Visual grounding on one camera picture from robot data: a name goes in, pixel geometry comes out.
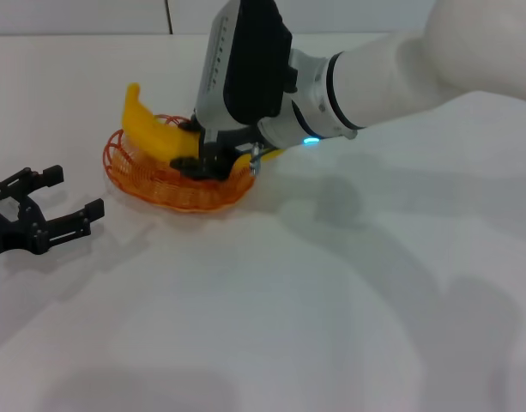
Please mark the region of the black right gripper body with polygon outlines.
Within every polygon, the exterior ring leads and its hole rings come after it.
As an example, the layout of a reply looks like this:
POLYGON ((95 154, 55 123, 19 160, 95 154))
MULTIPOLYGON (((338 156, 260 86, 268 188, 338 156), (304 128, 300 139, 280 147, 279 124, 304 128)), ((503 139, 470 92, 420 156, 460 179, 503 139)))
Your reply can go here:
POLYGON ((201 132, 198 159, 189 177, 194 180, 227 180, 234 163, 254 145, 263 145, 263 136, 255 125, 237 130, 216 130, 203 127, 196 114, 190 121, 201 132))

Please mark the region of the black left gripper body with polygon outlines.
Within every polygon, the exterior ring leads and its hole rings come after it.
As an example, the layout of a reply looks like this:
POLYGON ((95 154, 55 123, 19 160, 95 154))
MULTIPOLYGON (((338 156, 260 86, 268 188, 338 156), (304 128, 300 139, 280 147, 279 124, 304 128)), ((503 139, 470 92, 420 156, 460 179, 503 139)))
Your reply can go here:
POLYGON ((0 189, 0 254, 24 250, 41 255, 49 251, 47 220, 32 193, 0 189))

